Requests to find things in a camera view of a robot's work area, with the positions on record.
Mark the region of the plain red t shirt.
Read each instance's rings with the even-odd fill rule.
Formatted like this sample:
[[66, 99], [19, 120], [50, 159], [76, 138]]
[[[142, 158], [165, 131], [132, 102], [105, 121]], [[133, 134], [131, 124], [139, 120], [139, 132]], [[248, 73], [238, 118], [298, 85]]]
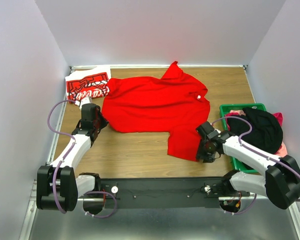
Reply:
[[111, 78], [102, 114], [121, 133], [167, 132], [167, 154], [195, 161], [196, 128], [208, 120], [208, 88], [173, 62], [161, 78]]

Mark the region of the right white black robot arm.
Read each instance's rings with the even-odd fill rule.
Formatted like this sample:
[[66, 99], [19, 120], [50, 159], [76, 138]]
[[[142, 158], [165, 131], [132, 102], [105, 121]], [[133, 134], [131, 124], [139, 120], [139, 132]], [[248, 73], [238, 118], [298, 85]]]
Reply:
[[279, 157], [267, 153], [243, 141], [241, 136], [215, 129], [208, 121], [199, 125], [196, 132], [200, 136], [197, 159], [212, 163], [216, 154], [227, 155], [257, 171], [253, 175], [232, 170], [216, 186], [206, 185], [207, 194], [231, 196], [238, 192], [253, 193], [268, 198], [283, 210], [300, 202], [300, 168], [292, 156]]

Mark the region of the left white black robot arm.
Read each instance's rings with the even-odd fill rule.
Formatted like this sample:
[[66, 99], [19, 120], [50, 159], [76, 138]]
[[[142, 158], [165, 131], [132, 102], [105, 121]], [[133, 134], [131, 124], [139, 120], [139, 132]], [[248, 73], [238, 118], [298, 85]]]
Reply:
[[101, 192], [101, 179], [97, 173], [75, 175], [75, 170], [108, 125], [100, 106], [88, 102], [80, 106], [81, 118], [72, 133], [67, 133], [69, 143], [49, 165], [37, 170], [36, 206], [40, 210], [55, 210], [65, 214], [73, 211], [78, 198], [97, 197]]

